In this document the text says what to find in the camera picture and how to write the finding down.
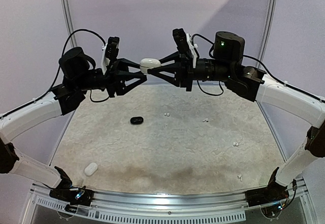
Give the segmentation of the black oval charging case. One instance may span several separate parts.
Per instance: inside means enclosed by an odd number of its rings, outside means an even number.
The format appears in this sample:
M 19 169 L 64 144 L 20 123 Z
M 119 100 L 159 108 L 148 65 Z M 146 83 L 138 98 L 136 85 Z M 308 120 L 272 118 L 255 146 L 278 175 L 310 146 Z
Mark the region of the black oval charging case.
M 130 123 L 131 123 L 132 125 L 140 125 L 140 124 L 142 124 L 143 122 L 144 122 L 144 118 L 141 117 L 141 116 L 132 117 L 132 118 L 130 119 Z

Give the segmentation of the right aluminium frame post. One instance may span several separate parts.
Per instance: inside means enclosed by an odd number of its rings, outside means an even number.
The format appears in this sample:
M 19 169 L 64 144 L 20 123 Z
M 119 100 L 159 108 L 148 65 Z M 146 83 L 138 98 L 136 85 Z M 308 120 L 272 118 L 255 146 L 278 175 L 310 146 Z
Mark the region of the right aluminium frame post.
M 266 52 L 268 40 L 269 40 L 270 33 L 271 33 L 272 22 L 273 22 L 273 18 L 275 15 L 276 2 L 277 2 L 277 0 L 269 0 L 268 1 L 264 31 L 263 31 L 262 41 L 261 41 L 261 45 L 259 47 L 258 56 L 257 56 L 259 60 L 263 60 L 264 54 Z

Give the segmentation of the white oval closed case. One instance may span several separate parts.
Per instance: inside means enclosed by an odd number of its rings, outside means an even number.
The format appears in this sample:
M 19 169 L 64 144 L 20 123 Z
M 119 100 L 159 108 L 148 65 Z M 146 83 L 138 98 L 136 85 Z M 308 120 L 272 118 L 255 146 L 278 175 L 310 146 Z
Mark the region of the white oval closed case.
M 97 169 L 98 169 L 98 164 L 95 162 L 91 162 L 85 167 L 84 174 L 86 176 L 91 176 L 97 171 Z

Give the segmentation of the aluminium frame post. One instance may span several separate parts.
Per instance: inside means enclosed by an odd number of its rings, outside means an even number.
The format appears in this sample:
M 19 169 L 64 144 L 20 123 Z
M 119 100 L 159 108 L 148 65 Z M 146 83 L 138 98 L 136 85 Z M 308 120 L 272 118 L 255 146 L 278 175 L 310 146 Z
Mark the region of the aluminium frame post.
M 70 11 L 69 0 L 60 0 L 60 1 L 61 1 L 63 17 L 66 24 L 67 32 L 70 35 L 74 31 L 74 27 L 73 27 L 73 21 L 72 21 L 72 16 Z
M 261 45 L 259 47 L 258 56 L 257 56 L 259 60 L 263 60 L 264 54 L 266 52 L 268 40 L 269 40 L 270 33 L 271 33 L 272 22 L 273 22 L 273 18 L 275 15 L 276 2 L 277 2 L 277 0 L 269 0 L 268 1 L 264 31 L 263 31 L 262 41 L 261 41 Z

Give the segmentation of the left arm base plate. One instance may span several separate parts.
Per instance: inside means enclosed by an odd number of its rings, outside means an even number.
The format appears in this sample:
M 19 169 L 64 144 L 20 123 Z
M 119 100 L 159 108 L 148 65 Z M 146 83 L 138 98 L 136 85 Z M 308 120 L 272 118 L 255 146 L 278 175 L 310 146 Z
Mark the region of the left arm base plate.
M 75 187 L 66 189 L 52 189 L 49 194 L 50 197 L 61 201 L 69 202 L 70 205 L 90 206 L 94 197 L 94 191 L 83 187 Z

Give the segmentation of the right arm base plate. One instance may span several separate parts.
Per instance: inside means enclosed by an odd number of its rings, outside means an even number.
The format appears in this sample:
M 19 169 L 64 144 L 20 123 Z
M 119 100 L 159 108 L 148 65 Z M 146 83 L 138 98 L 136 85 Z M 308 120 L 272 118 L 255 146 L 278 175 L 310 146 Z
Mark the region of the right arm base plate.
M 286 188 L 284 190 L 278 190 L 268 189 L 267 187 L 247 190 L 244 194 L 249 207 L 280 201 L 289 196 Z

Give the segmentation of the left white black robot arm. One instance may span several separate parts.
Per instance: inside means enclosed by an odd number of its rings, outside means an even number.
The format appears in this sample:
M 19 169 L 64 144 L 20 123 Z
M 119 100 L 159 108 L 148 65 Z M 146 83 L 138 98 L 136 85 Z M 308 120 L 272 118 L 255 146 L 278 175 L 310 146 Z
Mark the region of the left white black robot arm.
M 13 139 L 49 119 L 76 110 L 88 90 L 105 90 L 113 98 L 125 95 L 147 77 L 141 72 L 130 72 L 129 68 L 139 65 L 125 58 L 114 58 L 104 71 L 96 68 L 95 61 L 81 47 L 67 51 L 59 59 L 59 67 L 63 72 L 62 84 L 50 89 L 41 99 L 1 116 L 1 174 L 17 174 L 40 182 L 70 201 L 76 193 L 64 170 L 25 155 L 14 147 Z

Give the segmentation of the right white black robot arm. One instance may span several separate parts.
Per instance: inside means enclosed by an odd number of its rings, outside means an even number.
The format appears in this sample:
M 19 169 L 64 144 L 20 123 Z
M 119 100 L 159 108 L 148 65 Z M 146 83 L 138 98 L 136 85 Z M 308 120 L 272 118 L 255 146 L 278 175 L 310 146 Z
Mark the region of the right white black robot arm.
M 246 100 L 275 106 L 310 124 L 304 143 L 272 173 L 263 189 L 266 201 L 274 201 L 307 166 L 324 157 L 324 99 L 277 79 L 266 67 L 242 65 L 245 41 L 234 33 L 218 31 L 209 58 L 199 57 L 193 35 L 183 29 L 173 30 L 173 38 L 177 52 L 162 59 L 142 59 L 142 73 L 187 91 L 193 81 L 223 82 Z

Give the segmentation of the aluminium front rail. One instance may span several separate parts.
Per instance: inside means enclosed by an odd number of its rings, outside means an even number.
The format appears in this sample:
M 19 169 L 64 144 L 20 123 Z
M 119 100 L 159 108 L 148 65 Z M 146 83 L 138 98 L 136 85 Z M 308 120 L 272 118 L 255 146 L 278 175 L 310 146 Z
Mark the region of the aluminium front rail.
M 291 204 L 289 209 L 294 209 L 300 204 L 304 212 L 312 212 L 313 207 L 310 202 L 310 196 L 303 178 L 297 179 L 297 190 L 288 188 L 289 197 L 282 200 L 266 202 L 262 200 L 262 187 L 241 189 L 230 192 L 211 193 L 211 194 L 189 194 L 189 195 L 171 195 L 166 193 L 157 194 L 132 194 L 117 191 L 93 190 L 89 208 L 97 207 L 119 207 L 136 209 L 162 210 L 173 209 L 204 209 L 204 208 L 267 208 L 276 205 L 276 203 L 288 200 Z

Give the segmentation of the left aluminium frame post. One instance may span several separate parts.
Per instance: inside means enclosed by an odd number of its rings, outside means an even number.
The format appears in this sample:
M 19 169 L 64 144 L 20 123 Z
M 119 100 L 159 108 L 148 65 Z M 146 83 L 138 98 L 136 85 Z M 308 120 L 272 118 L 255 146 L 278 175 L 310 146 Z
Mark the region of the left aluminium frame post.
M 73 21 L 72 21 L 72 16 L 70 11 L 69 0 L 60 0 L 60 1 L 61 1 L 63 17 L 66 24 L 67 32 L 70 35 L 74 31 L 74 27 L 73 27 Z

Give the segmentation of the small white case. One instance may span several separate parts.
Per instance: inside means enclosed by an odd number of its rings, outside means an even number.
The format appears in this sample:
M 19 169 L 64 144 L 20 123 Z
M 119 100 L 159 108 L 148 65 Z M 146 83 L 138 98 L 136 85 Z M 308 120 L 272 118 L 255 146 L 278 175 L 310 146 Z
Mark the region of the small white case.
M 139 66 L 143 74 L 148 74 L 148 70 L 161 67 L 161 62 L 155 58 L 143 58 Z

